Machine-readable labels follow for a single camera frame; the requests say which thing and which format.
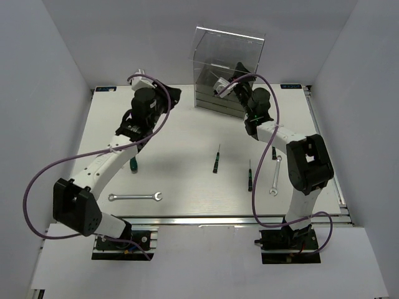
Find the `large green handle screwdriver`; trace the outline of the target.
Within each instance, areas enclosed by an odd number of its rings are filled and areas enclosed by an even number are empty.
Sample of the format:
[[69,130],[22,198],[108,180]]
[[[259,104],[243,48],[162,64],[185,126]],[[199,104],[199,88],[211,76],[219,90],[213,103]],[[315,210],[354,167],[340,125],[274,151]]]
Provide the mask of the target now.
[[132,173],[137,173],[138,172],[138,163],[137,163],[136,157],[133,157],[133,158],[130,159],[129,167],[130,167],[130,171]]

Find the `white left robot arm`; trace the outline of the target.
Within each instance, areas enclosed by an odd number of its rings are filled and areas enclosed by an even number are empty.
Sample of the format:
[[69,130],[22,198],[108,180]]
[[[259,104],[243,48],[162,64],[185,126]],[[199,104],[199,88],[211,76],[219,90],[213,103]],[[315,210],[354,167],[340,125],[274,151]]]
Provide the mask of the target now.
[[97,199],[120,168],[144,148],[160,116],[174,108],[180,97],[179,88],[157,84],[136,90],[106,151],[72,178],[54,184],[53,218],[83,236],[104,235],[117,248],[128,247],[130,223],[102,212]]

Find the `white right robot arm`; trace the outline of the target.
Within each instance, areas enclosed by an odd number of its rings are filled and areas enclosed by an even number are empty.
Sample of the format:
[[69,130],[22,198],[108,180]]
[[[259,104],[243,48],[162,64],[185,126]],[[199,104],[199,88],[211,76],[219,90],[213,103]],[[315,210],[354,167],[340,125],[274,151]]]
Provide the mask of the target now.
[[286,155],[293,193],[289,210],[283,218],[286,225],[282,227],[281,239],[286,247],[294,249],[303,243],[304,235],[310,231],[315,202],[333,178],[334,169],[323,137],[319,134],[306,136],[282,126],[279,106],[276,107],[276,119],[270,116],[270,99],[278,104],[276,93],[273,89],[252,89],[255,79],[238,62],[229,81],[236,84],[233,91],[246,113],[247,134]]

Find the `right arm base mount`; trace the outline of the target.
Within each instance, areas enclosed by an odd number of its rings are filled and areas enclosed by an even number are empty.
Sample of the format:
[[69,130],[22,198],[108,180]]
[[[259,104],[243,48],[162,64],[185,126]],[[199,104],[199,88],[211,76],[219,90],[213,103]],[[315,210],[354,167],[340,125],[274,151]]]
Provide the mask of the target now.
[[319,249],[319,243],[312,228],[295,237],[289,226],[260,230],[254,245],[261,249],[264,265],[321,263],[320,254],[315,253]]

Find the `small green black screwdriver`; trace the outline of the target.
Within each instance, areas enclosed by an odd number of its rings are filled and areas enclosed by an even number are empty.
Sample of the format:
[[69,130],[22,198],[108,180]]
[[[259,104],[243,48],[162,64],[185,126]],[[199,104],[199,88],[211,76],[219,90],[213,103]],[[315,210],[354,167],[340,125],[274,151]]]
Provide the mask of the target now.
[[272,160],[276,160],[276,159],[277,159],[276,148],[274,146],[272,146]]
[[252,192],[253,189],[253,180],[252,180],[252,167],[251,160],[249,160],[249,169],[248,169],[248,191]]
[[213,173],[214,174],[218,173],[219,158],[220,158],[220,147],[221,147],[221,145],[218,146],[218,150],[217,150],[215,161],[214,161],[214,165],[213,165]]

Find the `clear acrylic drawer cabinet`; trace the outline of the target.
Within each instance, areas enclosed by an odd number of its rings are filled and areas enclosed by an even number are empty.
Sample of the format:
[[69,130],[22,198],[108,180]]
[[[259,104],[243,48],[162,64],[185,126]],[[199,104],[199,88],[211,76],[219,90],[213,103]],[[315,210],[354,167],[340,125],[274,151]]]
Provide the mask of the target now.
[[236,118],[244,117],[237,96],[232,91],[224,98],[214,94],[213,86],[222,77],[229,82],[238,62],[257,72],[266,35],[228,27],[197,26],[191,60],[195,86],[195,107]]

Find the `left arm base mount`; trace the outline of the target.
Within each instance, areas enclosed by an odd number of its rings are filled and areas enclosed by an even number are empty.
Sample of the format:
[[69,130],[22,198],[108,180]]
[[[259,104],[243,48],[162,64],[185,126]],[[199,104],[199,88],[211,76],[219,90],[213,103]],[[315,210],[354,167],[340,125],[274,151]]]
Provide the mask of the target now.
[[110,237],[96,236],[92,260],[146,261],[149,262],[157,247],[158,227],[134,225],[130,235],[119,241]]

